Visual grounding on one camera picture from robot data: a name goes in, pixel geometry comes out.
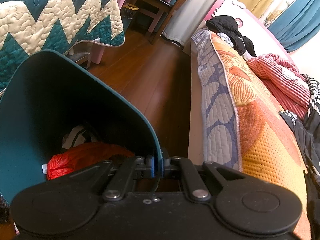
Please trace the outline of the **red plastic bag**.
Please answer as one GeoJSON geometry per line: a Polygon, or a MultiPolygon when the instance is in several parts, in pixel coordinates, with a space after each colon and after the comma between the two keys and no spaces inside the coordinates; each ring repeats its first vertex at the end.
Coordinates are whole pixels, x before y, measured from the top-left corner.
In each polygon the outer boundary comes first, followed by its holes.
{"type": "Polygon", "coordinates": [[[47,179],[52,180],[109,159],[134,157],[129,150],[103,142],[88,142],[54,155],[47,164],[47,179]]]}

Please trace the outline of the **teal plastic trash bin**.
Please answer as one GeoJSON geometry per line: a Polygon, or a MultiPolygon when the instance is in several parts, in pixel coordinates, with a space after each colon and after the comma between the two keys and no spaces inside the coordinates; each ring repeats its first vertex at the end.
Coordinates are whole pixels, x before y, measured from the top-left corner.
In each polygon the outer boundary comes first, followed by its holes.
{"type": "Polygon", "coordinates": [[[1,97],[1,195],[6,202],[44,182],[42,165],[77,126],[100,142],[153,156],[152,175],[162,174],[161,146],[141,111],[67,57],[42,50],[19,65],[1,97]]]}

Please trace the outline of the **blue grey quilted bedspread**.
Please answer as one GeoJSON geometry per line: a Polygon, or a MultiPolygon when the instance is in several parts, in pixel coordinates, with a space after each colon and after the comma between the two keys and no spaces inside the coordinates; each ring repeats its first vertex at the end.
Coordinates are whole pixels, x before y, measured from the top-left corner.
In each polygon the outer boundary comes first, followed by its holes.
{"type": "Polygon", "coordinates": [[[240,171],[239,118],[225,67],[211,40],[198,30],[190,41],[191,104],[188,158],[213,161],[240,171]]]}

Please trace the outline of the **orange yellow floral bed mat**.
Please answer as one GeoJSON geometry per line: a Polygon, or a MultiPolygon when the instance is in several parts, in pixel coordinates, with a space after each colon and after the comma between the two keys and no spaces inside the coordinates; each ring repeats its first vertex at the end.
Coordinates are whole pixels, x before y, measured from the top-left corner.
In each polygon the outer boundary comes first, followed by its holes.
{"type": "Polygon", "coordinates": [[[294,192],[303,207],[294,232],[301,239],[311,239],[306,167],[291,129],[279,115],[280,103],[234,49],[215,33],[210,40],[222,61],[238,114],[240,171],[294,192]]]}

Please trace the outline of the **red striped blanket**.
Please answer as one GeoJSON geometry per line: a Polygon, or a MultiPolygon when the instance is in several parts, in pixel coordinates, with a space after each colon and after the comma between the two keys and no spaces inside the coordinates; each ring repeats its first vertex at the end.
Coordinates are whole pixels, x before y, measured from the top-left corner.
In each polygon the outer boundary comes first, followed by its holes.
{"type": "Polygon", "coordinates": [[[309,107],[310,91],[305,77],[293,62],[269,53],[253,57],[247,60],[247,64],[284,110],[304,119],[309,107]]]}

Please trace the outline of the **black white patterned cloth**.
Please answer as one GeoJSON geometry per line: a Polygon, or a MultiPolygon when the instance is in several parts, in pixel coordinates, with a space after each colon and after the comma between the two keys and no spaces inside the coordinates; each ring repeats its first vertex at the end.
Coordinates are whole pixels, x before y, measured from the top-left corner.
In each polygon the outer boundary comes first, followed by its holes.
{"type": "Polygon", "coordinates": [[[308,171],[319,182],[319,82],[304,75],[310,91],[310,100],[304,120],[292,111],[281,111],[280,116],[293,132],[308,171]]]}

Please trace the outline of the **mesh basket yellow rim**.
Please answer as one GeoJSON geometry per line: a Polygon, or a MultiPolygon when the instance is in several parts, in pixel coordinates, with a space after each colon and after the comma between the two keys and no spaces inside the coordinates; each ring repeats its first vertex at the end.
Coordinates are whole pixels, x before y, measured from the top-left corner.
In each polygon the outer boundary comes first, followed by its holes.
{"type": "Polygon", "coordinates": [[[132,20],[135,14],[139,11],[139,7],[130,3],[124,3],[121,7],[120,14],[122,18],[132,20]]]}

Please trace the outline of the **black crumpled garment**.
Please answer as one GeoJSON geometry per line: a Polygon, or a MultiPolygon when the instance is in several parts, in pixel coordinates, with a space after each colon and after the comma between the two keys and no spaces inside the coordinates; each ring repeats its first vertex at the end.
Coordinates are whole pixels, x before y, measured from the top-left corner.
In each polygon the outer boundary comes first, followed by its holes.
{"type": "Polygon", "coordinates": [[[245,52],[249,52],[252,57],[256,57],[253,42],[240,33],[238,24],[232,16],[214,16],[206,21],[206,27],[216,34],[226,34],[230,38],[233,48],[240,56],[245,52]]]}

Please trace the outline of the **white grey hanging cloth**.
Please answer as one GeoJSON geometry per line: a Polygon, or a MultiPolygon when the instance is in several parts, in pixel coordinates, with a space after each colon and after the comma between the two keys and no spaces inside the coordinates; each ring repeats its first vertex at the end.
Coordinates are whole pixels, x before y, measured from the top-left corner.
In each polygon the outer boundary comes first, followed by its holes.
{"type": "Polygon", "coordinates": [[[162,35],[185,46],[215,0],[187,0],[172,16],[162,35]]]}

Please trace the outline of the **teal cream zigzag quilt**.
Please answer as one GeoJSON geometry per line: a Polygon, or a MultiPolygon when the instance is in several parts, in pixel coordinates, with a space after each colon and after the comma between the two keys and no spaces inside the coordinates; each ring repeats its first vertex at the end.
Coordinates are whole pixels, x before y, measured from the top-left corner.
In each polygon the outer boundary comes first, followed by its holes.
{"type": "Polygon", "coordinates": [[[38,51],[66,54],[81,42],[119,47],[124,41],[117,0],[1,0],[1,90],[38,51]]]}

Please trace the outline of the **blue curtain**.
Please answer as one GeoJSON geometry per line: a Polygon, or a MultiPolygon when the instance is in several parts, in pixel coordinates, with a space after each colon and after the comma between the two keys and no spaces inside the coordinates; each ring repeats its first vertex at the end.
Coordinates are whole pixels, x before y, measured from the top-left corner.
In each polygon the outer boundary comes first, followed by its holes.
{"type": "Polygon", "coordinates": [[[299,49],[319,32],[319,0],[295,0],[268,29],[288,53],[299,49]]]}

